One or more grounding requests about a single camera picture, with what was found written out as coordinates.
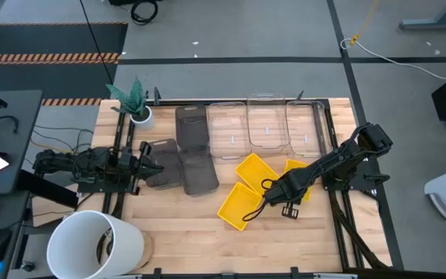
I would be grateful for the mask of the black metal table frame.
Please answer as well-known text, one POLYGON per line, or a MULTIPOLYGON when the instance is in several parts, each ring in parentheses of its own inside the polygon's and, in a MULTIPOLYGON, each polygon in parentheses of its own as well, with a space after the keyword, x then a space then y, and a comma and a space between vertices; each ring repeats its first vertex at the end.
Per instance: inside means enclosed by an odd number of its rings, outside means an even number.
MULTIPOLYGON (((349 98, 320 98, 330 105, 337 140, 346 140, 356 126, 349 98)), ((141 141, 175 137, 175 108, 198 101, 209 104, 216 99, 162 99, 154 106, 156 126, 135 131, 134 153, 141 141)), ((241 100, 224 99, 216 102, 241 100)), ((100 104, 94 144, 113 142, 113 124, 118 113, 110 107, 116 100, 100 104)), ((341 272, 333 215, 328 193, 321 180, 313 186, 312 198, 301 205, 297 220, 281 216, 281 206, 268 208, 238 231, 217 217, 217 211, 234 184, 241 181, 235 173, 237 163, 214 163, 220 185, 215 192, 191 198, 182 187, 157 191, 139 182, 139 195, 125 196, 122 220, 147 233, 153 241, 153 255, 147 265, 133 270, 142 279, 249 279, 291 278, 297 267, 300 278, 313 279, 312 273, 341 272)), ((373 253, 387 266, 395 267, 386 241, 382 219, 374 199, 350 191, 356 228, 373 253)))

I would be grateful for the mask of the green snake plant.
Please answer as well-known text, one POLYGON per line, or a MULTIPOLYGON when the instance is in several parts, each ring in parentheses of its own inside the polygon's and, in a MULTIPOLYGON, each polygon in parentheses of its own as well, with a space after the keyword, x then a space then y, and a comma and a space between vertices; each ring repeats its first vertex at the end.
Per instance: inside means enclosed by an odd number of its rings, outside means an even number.
POLYGON ((144 115, 147 96, 137 77, 135 77, 132 88, 128 94, 111 84, 107 84, 106 88, 121 104, 120 107, 111 107, 112 110, 118 113, 128 113, 131 116, 140 117, 144 115))

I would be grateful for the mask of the white plant pot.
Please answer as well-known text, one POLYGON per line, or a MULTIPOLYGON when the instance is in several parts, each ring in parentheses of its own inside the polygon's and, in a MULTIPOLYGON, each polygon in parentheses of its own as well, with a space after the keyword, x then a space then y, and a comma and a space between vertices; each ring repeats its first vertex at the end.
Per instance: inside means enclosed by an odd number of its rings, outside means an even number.
POLYGON ((137 129, 149 130, 155 126, 153 110, 149 106, 144 108, 142 116, 130 115, 129 118, 137 129))

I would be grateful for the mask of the black hazard-striped floor mat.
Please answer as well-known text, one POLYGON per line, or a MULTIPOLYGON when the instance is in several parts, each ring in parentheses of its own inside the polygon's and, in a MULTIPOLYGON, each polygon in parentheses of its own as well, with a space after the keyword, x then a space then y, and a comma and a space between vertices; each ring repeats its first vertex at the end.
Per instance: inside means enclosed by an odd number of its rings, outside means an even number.
POLYGON ((43 105, 108 99, 125 22, 0 24, 0 91, 40 90, 43 105))

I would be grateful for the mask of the smoky grey plastic basket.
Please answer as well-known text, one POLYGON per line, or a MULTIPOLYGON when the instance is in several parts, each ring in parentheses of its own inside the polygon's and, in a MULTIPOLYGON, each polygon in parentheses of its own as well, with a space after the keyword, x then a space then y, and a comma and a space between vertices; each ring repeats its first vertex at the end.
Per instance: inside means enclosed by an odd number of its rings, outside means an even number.
POLYGON ((181 150, 180 159, 184 173, 184 192, 195 197, 215 191, 219 180, 212 156, 208 150, 181 150))
POLYGON ((208 118, 205 105, 180 106, 175 110, 177 143, 182 150, 208 148, 208 118))
POLYGON ((181 162, 177 142, 174 139, 162 139, 151 142, 150 160, 163 171, 146 180, 146 185, 156 190, 179 187, 182 184, 181 162))

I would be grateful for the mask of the black desk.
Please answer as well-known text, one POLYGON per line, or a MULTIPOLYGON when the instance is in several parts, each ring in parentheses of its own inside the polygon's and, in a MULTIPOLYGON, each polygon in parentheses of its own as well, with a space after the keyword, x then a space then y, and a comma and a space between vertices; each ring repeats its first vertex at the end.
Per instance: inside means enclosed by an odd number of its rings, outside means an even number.
POLYGON ((8 247, 0 266, 0 279, 6 279, 12 268, 12 258, 15 245, 19 238, 19 230, 26 214, 29 196, 25 191, 14 191, 7 195, 0 195, 0 229, 9 227, 12 231, 8 247))
POLYGON ((0 108, 0 116, 13 116, 19 121, 13 132, 11 119, 0 120, 0 152, 6 154, 9 166, 0 171, 0 195, 17 189, 19 174, 26 155, 29 139, 41 106, 43 93, 39 90, 0 91, 0 99, 7 103, 0 108))

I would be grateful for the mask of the large white cylinder shade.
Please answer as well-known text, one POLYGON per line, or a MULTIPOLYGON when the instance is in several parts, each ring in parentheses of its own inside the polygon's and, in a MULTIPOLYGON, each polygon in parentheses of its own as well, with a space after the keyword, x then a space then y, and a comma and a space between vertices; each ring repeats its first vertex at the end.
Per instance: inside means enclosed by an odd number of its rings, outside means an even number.
POLYGON ((108 279, 134 270, 142 259, 144 244, 141 231, 134 225, 101 212, 80 211, 65 218, 53 231, 46 259, 58 279, 108 279), (97 248, 108 230, 113 245, 101 264, 97 248))

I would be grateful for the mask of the clear plastic basket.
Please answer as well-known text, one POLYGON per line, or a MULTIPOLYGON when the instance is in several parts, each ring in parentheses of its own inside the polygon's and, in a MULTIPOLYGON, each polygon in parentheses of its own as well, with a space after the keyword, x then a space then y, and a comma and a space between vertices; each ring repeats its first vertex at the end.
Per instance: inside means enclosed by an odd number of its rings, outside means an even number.
POLYGON ((276 93, 253 94, 247 98, 246 108, 252 151, 281 153, 290 144, 285 97, 276 93))
POLYGON ((286 123, 290 136, 290 155, 293 159, 314 161, 333 150, 322 102, 288 102, 286 123))
POLYGON ((236 160, 251 153, 247 108, 243 102, 219 102, 208 106, 211 155, 236 160))

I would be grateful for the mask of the round wooden disc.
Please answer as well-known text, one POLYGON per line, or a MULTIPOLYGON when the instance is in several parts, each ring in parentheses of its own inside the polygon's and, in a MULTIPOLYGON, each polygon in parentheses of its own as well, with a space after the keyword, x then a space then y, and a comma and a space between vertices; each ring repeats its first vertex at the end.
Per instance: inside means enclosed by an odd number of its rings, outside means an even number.
POLYGON ((134 269, 139 269, 148 264, 154 252, 154 242, 152 237, 143 231, 138 231, 130 244, 132 248, 132 259, 136 260, 134 269))

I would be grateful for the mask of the black flat panel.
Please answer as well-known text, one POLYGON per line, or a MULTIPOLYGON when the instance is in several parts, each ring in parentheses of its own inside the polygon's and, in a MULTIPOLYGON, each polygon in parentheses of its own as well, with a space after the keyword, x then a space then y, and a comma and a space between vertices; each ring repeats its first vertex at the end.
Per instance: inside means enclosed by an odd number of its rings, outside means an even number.
POLYGON ((78 205, 78 197, 75 191, 61 187, 26 170, 20 171, 17 188, 68 208, 76 209, 78 205))

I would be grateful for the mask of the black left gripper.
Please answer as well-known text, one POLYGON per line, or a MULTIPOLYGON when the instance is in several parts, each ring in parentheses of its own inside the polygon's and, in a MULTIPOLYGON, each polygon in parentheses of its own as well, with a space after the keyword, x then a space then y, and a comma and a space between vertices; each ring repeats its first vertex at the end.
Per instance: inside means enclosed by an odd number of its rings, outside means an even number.
MULTIPOLYGON (((132 154, 130 146, 124 146, 121 149, 121 156, 118 160, 118 169, 120 170, 120 185, 125 189, 125 193, 137 195, 139 193, 139 168, 140 159, 132 154)), ((149 169, 145 171, 145 179, 163 173, 163 166, 153 163, 151 160, 145 160, 145 166, 149 169)))

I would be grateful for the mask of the yellow plastic basket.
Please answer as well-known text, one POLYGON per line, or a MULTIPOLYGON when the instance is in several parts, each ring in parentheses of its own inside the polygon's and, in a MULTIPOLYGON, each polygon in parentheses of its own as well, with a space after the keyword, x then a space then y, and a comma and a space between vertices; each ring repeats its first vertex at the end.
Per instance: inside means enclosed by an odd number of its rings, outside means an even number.
POLYGON ((265 179, 277 180, 280 176, 255 153, 249 154, 237 167, 237 175, 255 192, 263 195, 265 179))
POLYGON ((218 217, 242 231, 247 226, 244 216, 256 210, 261 200, 258 193, 238 182, 219 208, 218 217))
MULTIPOLYGON (((307 164, 302 161, 287 159, 283 172, 286 173, 287 171, 290 171, 292 169, 306 167, 306 166, 307 166, 307 164)), ((310 201, 310 197, 311 197, 311 189, 307 190, 307 192, 304 194, 304 196, 302 198, 302 201, 308 202, 308 201, 310 201)))

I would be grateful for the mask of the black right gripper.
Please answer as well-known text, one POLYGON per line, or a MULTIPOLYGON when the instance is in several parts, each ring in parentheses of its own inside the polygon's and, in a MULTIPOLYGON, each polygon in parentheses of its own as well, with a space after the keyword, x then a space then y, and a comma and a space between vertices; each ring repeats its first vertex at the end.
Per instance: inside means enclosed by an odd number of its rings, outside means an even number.
MULTIPOLYGON (((314 171, 312 169, 292 169, 282 175, 278 180, 272 181, 271 188, 265 190, 265 202, 271 206, 295 202, 302 199, 308 188, 314 183, 314 171)), ((286 204, 282 209, 282 216, 297 219, 299 210, 286 204)))

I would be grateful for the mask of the grey metal table foot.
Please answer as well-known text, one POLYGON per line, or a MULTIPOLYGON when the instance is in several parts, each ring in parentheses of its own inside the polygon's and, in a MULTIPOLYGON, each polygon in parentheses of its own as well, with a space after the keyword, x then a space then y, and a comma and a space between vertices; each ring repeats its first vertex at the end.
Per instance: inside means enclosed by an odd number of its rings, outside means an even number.
POLYGON ((446 7, 432 19, 404 19, 400 29, 446 29, 446 7))

